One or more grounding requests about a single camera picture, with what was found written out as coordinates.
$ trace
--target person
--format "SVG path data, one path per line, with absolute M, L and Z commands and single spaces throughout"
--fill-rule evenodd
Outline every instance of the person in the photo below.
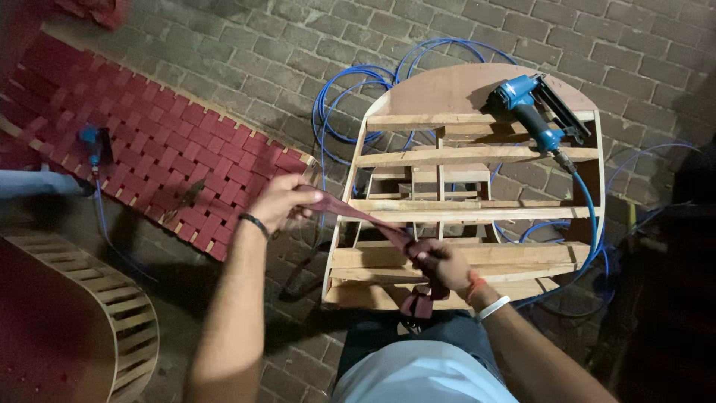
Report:
M 188 379 L 189 402 L 254 402 L 263 353 L 263 277 L 268 233 L 303 219 L 301 205 L 320 192 L 293 191 L 300 175 L 272 180 L 238 224 L 233 250 L 205 324 Z M 500 294 L 456 251 L 431 242 L 437 276 L 482 312 Z M 597 380 L 523 319 L 509 304 L 481 322 L 466 311 L 436 311 L 436 324 L 398 336 L 381 319 L 348 332 L 334 402 L 516 402 L 495 364 L 499 352 L 518 388 L 535 402 L 615 402 Z M 393 313 L 364 313 L 374 318 Z M 382 346 L 375 348 L 372 343 Z

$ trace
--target hand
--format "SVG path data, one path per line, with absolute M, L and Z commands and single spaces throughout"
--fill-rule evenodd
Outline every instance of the hand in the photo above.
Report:
M 309 184 L 308 181 L 299 174 L 277 176 L 268 183 L 247 213 L 261 221 L 268 232 L 281 228 L 289 218 L 309 218 L 311 210 L 298 205 L 319 202 L 323 194 L 319 191 L 293 190 L 298 185 L 306 184 Z

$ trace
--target black bracelet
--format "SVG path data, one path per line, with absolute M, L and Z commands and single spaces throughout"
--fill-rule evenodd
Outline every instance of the black bracelet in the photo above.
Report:
M 269 234 L 269 231 L 266 229 L 266 226 L 263 225 L 263 222 L 259 221 L 258 218 L 252 216 L 251 214 L 241 213 L 238 215 L 238 219 L 244 219 L 246 221 L 253 222 L 261 230 L 261 232 L 263 232 L 263 235 L 264 237 L 266 237 L 267 241 L 271 237 L 271 234 Z

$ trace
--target blue nail gun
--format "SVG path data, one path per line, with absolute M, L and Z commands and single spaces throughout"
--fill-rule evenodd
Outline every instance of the blue nail gun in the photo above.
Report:
M 557 163 L 573 173 L 576 167 L 560 151 L 559 142 L 564 136 L 571 136 L 577 143 L 583 144 L 584 139 L 591 136 L 591 133 L 567 108 L 564 101 L 552 91 L 544 77 L 545 74 L 538 73 L 532 77 L 521 75 L 513 78 L 490 93 L 488 105 L 493 108 L 505 108 L 514 113 L 517 120 L 537 142 L 537 150 L 540 153 L 551 153 Z M 556 116 L 553 122 L 559 127 L 558 129 L 551 129 L 537 112 L 534 106 L 537 99 L 552 109 Z

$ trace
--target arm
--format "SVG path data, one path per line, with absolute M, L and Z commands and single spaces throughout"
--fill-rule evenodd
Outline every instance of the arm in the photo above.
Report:
M 463 256 L 430 240 L 432 260 L 440 281 L 480 312 L 500 295 L 471 270 Z M 616 402 L 598 381 L 535 330 L 509 304 L 483 320 L 490 345 L 499 352 L 520 387 L 535 402 Z
M 320 200 L 320 193 L 292 191 L 305 184 L 300 175 L 281 176 L 268 184 L 248 210 L 273 232 L 297 208 Z M 253 402 L 258 393 L 263 353 L 263 273 L 266 237 L 253 223 L 238 225 L 233 249 L 206 320 L 190 374 L 187 402 Z

